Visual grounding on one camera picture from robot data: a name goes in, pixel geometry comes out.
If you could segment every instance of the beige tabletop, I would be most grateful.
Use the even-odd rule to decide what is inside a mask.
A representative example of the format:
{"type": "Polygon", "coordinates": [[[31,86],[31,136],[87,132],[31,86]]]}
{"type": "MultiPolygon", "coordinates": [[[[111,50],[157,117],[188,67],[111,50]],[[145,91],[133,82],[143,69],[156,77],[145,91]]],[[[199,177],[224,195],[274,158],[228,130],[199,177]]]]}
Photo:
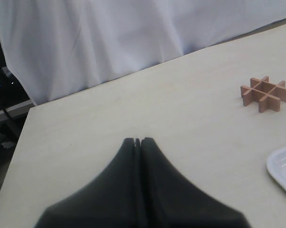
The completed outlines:
{"type": "Polygon", "coordinates": [[[286,228],[266,159],[286,146],[286,103],[242,105],[251,77],[286,81],[286,25],[191,53],[34,107],[0,192],[0,228],[32,228],[87,184],[125,137],[153,137],[192,183],[254,228],[286,228]]]}

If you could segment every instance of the cable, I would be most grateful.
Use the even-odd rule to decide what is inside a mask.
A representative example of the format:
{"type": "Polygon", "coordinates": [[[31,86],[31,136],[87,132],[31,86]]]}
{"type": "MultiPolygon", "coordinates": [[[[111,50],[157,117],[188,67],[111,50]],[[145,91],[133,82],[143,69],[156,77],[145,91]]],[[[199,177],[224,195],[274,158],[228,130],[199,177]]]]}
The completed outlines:
{"type": "Polygon", "coordinates": [[[2,111],[3,111],[4,114],[7,116],[7,118],[14,122],[14,120],[12,119],[12,117],[10,116],[10,114],[7,112],[7,110],[5,109],[5,107],[4,107],[2,104],[0,104],[0,105],[1,105],[2,111]]]}

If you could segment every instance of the white curtain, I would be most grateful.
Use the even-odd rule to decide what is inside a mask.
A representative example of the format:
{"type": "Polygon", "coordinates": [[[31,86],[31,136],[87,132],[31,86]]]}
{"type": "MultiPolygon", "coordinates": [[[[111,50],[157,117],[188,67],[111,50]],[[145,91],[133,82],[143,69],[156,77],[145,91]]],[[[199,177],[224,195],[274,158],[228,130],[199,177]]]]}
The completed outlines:
{"type": "Polygon", "coordinates": [[[286,0],[0,0],[0,41],[42,104],[284,18],[286,0]]]}

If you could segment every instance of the wooden tic-tac-toe grid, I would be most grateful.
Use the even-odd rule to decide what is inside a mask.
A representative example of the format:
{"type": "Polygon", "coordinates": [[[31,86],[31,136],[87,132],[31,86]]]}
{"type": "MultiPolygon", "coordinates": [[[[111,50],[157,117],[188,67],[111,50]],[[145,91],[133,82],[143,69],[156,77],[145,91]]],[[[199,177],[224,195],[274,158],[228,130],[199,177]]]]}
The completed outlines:
{"type": "Polygon", "coordinates": [[[252,101],[258,102],[258,111],[260,113],[268,108],[278,112],[280,111],[281,101],[286,102],[285,81],[281,81],[276,85],[269,82],[268,76],[261,80],[251,78],[250,87],[241,86],[241,96],[243,97],[244,106],[248,106],[252,101]]]}

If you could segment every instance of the white plastic tray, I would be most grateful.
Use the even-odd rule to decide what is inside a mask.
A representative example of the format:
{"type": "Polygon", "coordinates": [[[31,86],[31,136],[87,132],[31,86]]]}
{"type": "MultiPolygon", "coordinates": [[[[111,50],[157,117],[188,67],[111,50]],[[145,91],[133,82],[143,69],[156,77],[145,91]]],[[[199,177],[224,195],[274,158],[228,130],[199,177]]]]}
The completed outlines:
{"type": "Polygon", "coordinates": [[[267,169],[270,175],[286,191],[286,147],[273,152],[268,157],[267,169]]]}

